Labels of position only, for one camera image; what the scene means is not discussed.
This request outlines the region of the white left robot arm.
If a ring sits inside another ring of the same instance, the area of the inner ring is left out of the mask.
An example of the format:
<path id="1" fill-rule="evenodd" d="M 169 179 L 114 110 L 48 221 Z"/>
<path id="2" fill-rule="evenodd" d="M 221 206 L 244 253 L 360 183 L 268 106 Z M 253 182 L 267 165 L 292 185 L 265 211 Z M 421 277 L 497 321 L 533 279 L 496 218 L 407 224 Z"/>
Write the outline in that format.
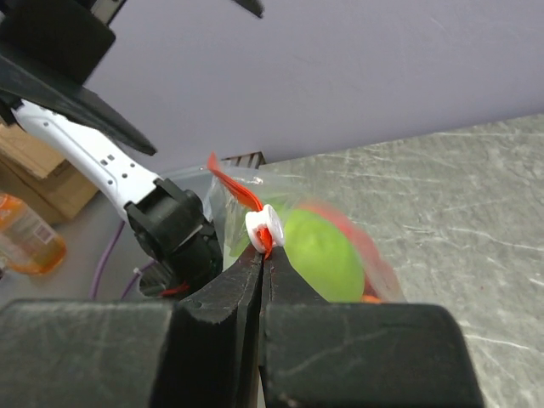
<path id="1" fill-rule="evenodd" d="M 119 143 L 152 156 L 156 147 L 83 85 L 1 47 L 2 116 L 58 150 L 130 225 L 144 252 L 184 295 L 221 273 L 223 257 L 201 198 L 138 164 Z"/>

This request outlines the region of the green fake apple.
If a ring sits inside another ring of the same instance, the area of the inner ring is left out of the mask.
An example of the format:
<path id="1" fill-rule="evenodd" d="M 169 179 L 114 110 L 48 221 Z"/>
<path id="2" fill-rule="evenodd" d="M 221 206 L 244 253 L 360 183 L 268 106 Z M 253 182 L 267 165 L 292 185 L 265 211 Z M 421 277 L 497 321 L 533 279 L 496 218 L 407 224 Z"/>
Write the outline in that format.
<path id="1" fill-rule="evenodd" d="M 365 289 L 360 255 L 331 222 L 304 209 L 285 223 L 284 249 L 291 266 L 326 301 L 358 303 Z"/>

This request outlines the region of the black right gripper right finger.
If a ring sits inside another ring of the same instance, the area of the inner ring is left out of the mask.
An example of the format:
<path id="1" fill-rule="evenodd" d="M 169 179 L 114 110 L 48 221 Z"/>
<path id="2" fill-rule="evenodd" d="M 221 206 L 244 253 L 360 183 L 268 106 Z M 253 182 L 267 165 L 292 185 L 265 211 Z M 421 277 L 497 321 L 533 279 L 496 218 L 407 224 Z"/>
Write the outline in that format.
<path id="1" fill-rule="evenodd" d="M 481 407 L 460 326 L 429 303 L 329 303 L 284 250 L 263 262 L 269 407 Z"/>

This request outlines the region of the clear zip top bag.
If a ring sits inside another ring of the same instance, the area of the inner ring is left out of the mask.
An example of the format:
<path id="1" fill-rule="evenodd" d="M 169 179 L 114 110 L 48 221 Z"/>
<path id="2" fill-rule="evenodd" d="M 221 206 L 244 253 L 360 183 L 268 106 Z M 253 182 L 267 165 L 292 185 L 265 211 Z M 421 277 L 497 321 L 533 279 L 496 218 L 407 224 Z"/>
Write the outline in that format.
<path id="1" fill-rule="evenodd" d="M 405 301 L 394 268 L 371 236 L 333 205 L 287 176 L 224 166 L 207 159 L 212 185 L 205 214 L 217 231 L 224 267 L 247 247 L 270 258 L 282 249 L 290 265 L 329 302 Z"/>

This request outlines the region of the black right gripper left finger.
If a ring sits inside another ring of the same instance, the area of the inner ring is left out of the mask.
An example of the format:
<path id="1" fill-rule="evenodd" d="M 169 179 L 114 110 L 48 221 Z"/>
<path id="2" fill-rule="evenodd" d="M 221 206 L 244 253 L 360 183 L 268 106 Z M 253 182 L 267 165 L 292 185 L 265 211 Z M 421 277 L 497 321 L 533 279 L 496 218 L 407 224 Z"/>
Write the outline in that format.
<path id="1" fill-rule="evenodd" d="M 2 406 L 256 406 L 263 268 L 247 250 L 180 301 L 7 304 Z"/>

